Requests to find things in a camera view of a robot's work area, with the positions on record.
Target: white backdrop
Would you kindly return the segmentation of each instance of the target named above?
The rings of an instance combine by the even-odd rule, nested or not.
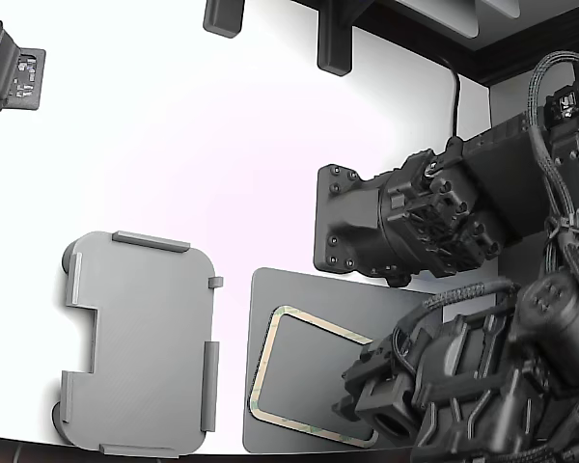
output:
[[[89,369],[92,336],[84,311],[64,308],[61,256],[87,232],[125,230],[191,242],[226,278],[217,432],[200,452],[244,452],[251,276],[317,273],[317,170],[367,178],[445,146],[446,69],[355,30],[354,71],[339,78],[317,69],[316,12],[247,0],[230,41],[204,31],[204,7],[0,0],[17,43],[47,50],[41,110],[0,114],[2,438],[60,443],[60,374]],[[488,90],[464,79],[460,135],[487,128]]]

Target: black robotic arm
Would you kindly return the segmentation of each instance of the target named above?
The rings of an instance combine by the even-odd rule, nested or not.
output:
[[[547,56],[528,111],[436,155],[410,156],[363,181],[326,166],[317,190],[316,268],[358,271],[406,286],[479,268],[544,231],[538,279],[506,279],[435,295],[385,340],[365,346],[334,405],[416,463],[579,459],[579,78],[538,108],[544,73],[579,55]],[[462,300],[498,294],[487,311],[429,332],[421,320]]]

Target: black clamp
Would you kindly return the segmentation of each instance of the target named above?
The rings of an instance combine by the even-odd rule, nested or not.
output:
[[[352,26],[374,0],[323,0],[319,7],[317,66],[343,76],[352,68]]]
[[[204,29],[233,39],[242,30],[244,0],[207,0]]]

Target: black cable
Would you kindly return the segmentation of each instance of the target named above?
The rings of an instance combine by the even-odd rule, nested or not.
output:
[[[455,67],[453,67],[450,61],[448,61],[443,56],[439,56],[438,58],[450,70],[450,72],[453,74],[453,78],[455,79],[455,99],[453,101],[453,136],[456,137],[459,124],[459,100],[461,98],[461,78],[459,77],[458,72],[455,70]]]
[[[399,327],[395,328],[393,331],[393,353],[395,354],[395,358],[399,361],[399,363],[405,368],[405,370],[413,377],[416,377],[416,369],[412,364],[410,364],[403,353],[401,352],[401,347],[399,346],[399,335],[401,334],[401,330]]]
[[[479,297],[495,293],[514,293],[519,286],[507,278],[498,278],[490,282],[474,283],[468,286],[451,289],[449,291],[433,294],[424,300],[410,313],[404,316],[397,328],[408,338],[411,336],[418,323],[430,313],[458,302],[469,301]]]

